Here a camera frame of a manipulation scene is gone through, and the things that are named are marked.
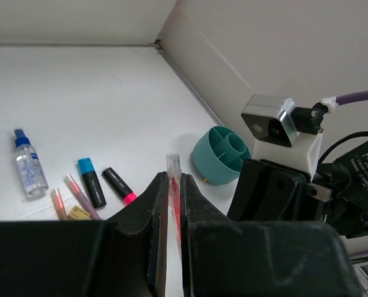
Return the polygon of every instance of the white wall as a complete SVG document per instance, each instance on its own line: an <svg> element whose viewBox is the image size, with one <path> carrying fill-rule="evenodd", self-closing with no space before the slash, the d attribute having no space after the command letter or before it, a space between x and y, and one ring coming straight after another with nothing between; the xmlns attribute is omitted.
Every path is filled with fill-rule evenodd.
<svg viewBox="0 0 368 297"><path fill-rule="evenodd" d="M153 43L176 0L0 0L2 43Z"/></svg>
<svg viewBox="0 0 368 297"><path fill-rule="evenodd" d="M165 28L168 56L250 146L240 111L254 93L312 106L368 89L368 0L180 0ZM343 106L323 126L322 150L368 130L368 102ZM342 145L328 160L356 143ZM368 238L349 249L367 246Z"/></svg>

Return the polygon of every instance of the blue marker cap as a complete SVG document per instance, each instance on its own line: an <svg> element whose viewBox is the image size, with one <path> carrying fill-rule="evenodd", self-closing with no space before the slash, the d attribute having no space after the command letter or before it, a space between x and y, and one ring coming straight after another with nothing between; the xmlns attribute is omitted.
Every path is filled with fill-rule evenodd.
<svg viewBox="0 0 368 297"><path fill-rule="evenodd" d="M95 171L95 168L93 167L93 164L90 158L79 159L78 166L79 166L79 171L81 172L81 174Z"/></svg>
<svg viewBox="0 0 368 297"><path fill-rule="evenodd" d="M15 144L16 147L20 147L23 144L30 144L30 139L28 139L25 134L24 131L22 129L15 129L15 136L16 136L16 140L15 140Z"/></svg>

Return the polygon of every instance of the teal pen holder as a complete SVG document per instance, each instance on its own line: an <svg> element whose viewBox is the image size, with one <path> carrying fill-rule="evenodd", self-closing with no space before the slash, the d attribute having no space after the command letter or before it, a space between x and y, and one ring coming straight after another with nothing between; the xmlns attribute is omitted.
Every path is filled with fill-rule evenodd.
<svg viewBox="0 0 368 297"><path fill-rule="evenodd" d="M222 126L200 138L192 155L196 169L212 184L228 184L238 178L243 160L251 157L245 142Z"/></svg>

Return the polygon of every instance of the clear plastic bottle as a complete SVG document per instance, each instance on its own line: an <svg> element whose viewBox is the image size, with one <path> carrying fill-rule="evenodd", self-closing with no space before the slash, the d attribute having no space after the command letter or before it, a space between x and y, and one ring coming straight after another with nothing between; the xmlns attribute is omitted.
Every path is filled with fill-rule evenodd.
<svg viewBox="0 0 368 297"><path fill-rule="evenodd" d="M15 130L16 163L26 193L41 197L49 188L40 160L22 129Z"/></svg>

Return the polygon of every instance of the black marker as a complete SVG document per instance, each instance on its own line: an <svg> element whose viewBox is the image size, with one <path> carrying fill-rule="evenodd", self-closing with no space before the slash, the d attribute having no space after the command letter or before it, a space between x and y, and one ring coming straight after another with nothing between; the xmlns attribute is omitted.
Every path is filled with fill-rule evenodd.
<svg viewBox="0 0 368 297"><path fill-rule="evenodd" d="M105 206L107 203L105 202L102 187L100 186L99 179L97 178L95 168L90 158L78 160L78 166L93 207L99 209Z"/></svg>
<svg viewBox="0 0 368 297"><path fill-rule="evenodd" d="M111 167L107 168L103 171L102 176L105 177L107 182L111 185L111 187L115 190L115 192L121 196L125 204L129 204L137 196L135 193L130 189L130 187L120 178L118 173L114 171Z"/></svg>

